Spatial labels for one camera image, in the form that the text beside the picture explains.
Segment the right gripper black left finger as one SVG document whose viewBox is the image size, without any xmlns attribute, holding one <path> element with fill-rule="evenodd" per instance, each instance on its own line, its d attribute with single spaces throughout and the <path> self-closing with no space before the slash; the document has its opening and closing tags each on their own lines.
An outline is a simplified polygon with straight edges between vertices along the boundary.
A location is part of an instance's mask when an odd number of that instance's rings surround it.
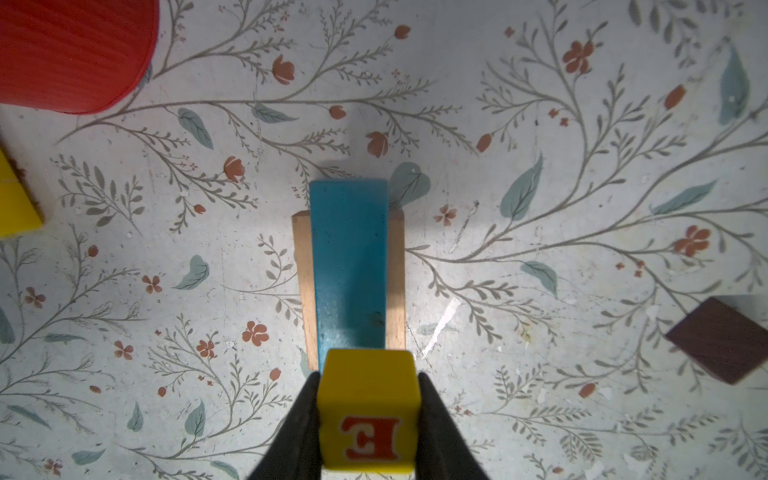
<svg viewBox="0 0 768 480">
<path fill-rule="evenodd" d="M 317 393 L 321 375 L 310 374 L 293 406 L 248 480 L 320 480 Z"/>
</svg>

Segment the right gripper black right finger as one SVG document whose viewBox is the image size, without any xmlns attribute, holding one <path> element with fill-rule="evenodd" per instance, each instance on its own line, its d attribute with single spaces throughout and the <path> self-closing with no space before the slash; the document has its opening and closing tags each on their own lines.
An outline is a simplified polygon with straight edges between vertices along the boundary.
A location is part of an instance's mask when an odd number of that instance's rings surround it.
<svg viewBox="0 0 768 480">
<path fill-rule="evenodd" d="M 418 374 L 422 399 L 418 420 L 415 478 L 488 480 L 425 372 Z"/>
</svg>

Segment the small yellow cube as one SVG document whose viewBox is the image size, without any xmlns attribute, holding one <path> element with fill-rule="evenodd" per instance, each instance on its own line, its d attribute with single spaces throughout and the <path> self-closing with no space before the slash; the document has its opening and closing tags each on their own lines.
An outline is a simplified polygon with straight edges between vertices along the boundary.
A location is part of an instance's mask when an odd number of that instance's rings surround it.
<svg viewBox="0 0 768 480">
<path fill-rule="evenodd" d="M 412 472 L 421 404 L 410 352 L 330 350 L 317 393 L 323 466 L 333 471 Z"/>
</svg>

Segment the natural wood block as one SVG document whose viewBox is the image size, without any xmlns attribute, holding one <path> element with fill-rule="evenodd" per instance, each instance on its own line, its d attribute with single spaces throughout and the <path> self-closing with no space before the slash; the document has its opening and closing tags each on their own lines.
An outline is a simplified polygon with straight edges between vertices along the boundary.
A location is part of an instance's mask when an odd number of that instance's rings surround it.
<svg viewBox="0 0 768 480">
<path fill-rule="evenodd" d="M 405 218 L 391 210 L 388 222 L 386 348 L 406 349 Z"/>
<path fill-rule="evenodd" d="M 319 360 L 310 212 L 297 212 L 291 220 L 307 362 L 311 371 L 317 371 Z"/>
</svg>

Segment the teal block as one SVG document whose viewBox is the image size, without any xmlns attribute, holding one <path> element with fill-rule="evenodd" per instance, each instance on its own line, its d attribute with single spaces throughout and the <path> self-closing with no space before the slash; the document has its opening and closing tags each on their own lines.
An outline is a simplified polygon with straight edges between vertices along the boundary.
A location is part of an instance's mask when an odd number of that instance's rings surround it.
<svg viewBox="0 0 768 480">
<path fill-rule="evenodd" d="M 318 364 L 332 349 L 386 344 L 388 182 L 310 184 Z"/>
</svg>

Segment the small brown block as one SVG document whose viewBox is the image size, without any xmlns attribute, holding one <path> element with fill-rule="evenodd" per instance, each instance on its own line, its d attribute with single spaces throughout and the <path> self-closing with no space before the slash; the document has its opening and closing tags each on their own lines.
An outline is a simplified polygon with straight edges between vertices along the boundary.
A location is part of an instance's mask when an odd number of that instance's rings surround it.
<svg viewBox="0 0 768 480">
<path fill-rule="evenodd" d="M 665 338 L 729 385 L 738 384 L 767 361 L 767 329 L 715 297 L 687 314 Z"/>
</svg>

